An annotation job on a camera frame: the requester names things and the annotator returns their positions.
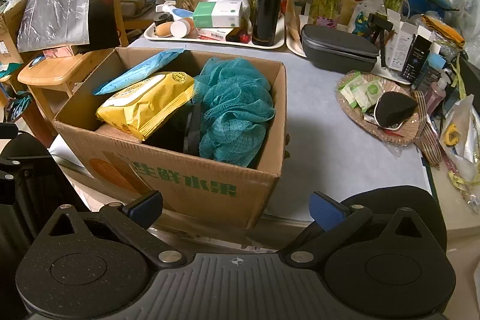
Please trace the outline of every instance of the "blue bag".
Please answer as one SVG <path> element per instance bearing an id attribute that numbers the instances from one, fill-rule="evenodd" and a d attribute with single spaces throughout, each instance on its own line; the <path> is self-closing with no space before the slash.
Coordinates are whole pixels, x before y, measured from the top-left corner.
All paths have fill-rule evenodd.
<path id="1" fill-rule="evenodd" d="M 183 53 L 185 49 L 169 49 L 153 55 L 149 59 L 141 62 L 132 69 L 129 69 L 124 74 L 119 77 L 103 84 L 94 90 L 93 95 L 102 95 L 108 94 L 110 92 L 115 92 L 123 90 L 126 87 L 129 87 L 141 80 L 144 80 L 146 77 L 152 75 L 154 72 L 157 72 L 159 69 L 165 67 L 168 63 L 174 60 L 180 53 Z"/>

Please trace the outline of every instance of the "light blue tablecloth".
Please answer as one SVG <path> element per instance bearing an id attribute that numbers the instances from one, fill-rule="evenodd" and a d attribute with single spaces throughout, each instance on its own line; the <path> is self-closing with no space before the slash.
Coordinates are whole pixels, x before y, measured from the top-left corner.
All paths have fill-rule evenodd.
<path id="1" fill-rule="evenodd" d="M 335 99 L 341 74 L 316 68 L 285 46 L 268 51 L 229 45 L 150 41 L 137 39 L 131 47 L 186 48 L 236 56 L 281 61 L 286 67 L 287 122 L 291 154 L 283 164 L 282 177 L 268 202 L 266 213 L 311 221 L 309 195 L 320 190 L 342 201 L 379 187 L 414 185 L 430 192 L 421 155 L 415 146 L 395 157 L 378 141 L 352 122 Z"/>

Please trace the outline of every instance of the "metal screw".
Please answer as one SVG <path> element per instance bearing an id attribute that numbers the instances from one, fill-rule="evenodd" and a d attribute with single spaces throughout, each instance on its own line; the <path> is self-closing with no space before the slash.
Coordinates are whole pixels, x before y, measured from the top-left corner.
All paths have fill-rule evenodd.
<path id="1" fill-rule="evenodd" d="M 290 259 L 297 263 L 308 263 L 314 260 L 313 258 L 313 254 L 307 251 L 296 251 L 290 255 Z"/>
<path id="2" fill-rule="evenodd" d="M 178 251 L 163 251 L 158 255 L 158 259 L 164 263 L 173 263 L 177 262 L 182 258 L 182 254 Z"/>

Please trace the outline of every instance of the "teal mesh bath sponge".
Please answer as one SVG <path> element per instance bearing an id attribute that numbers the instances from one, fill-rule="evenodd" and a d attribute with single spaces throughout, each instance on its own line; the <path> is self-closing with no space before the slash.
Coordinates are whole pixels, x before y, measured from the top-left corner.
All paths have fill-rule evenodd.
<path id="1" fill-rule="evenodd" d="M 247 60 L 208 60 L 192 99 L 202 103 L 200 156 L 248 166 L 275 115 L 268 91 L 268 80 Z"/>

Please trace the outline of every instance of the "pink sticker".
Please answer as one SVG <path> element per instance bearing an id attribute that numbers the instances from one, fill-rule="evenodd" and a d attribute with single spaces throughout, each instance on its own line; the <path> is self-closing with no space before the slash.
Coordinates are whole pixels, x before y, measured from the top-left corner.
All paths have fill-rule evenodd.
<path id="1" fill-rule="evenodd" d="M 319 26 L 326 26 L 327 28 L 330 28 L 330 29 L 336 29 L 338 25 L 338 19 L 329 19 L 329 18 L 320 16 L 317 18 L 316 24 Z"/>

